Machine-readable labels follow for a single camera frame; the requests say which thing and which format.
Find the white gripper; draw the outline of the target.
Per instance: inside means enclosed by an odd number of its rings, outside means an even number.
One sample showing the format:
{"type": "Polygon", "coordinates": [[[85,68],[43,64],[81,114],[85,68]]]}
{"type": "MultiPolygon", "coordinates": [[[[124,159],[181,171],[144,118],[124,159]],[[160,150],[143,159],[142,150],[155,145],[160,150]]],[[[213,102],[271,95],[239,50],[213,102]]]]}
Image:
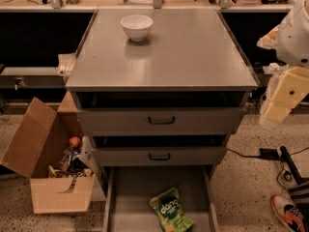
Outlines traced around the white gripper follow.
{"type": "Polygon", "coordinates": [[[265,129],[274,129],[308,94],[308,69],[294,67],[282,72],[271,101],[261,106],[259,124],[265,129]]]}

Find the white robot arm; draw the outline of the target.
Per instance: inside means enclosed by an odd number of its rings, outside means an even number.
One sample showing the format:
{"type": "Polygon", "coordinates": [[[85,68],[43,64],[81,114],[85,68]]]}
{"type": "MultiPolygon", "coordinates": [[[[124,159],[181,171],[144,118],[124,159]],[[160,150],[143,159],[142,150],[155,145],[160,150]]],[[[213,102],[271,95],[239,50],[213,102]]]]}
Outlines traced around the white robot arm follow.
{"type": "Polygon", "coordinates": [[[281,23],[260,38],[257,46],[275,49],[277,59],[287,66],[270,78],[260,109],[260,125],[272,130],[309,94],[309,1],[296,0],[281,23]]]}

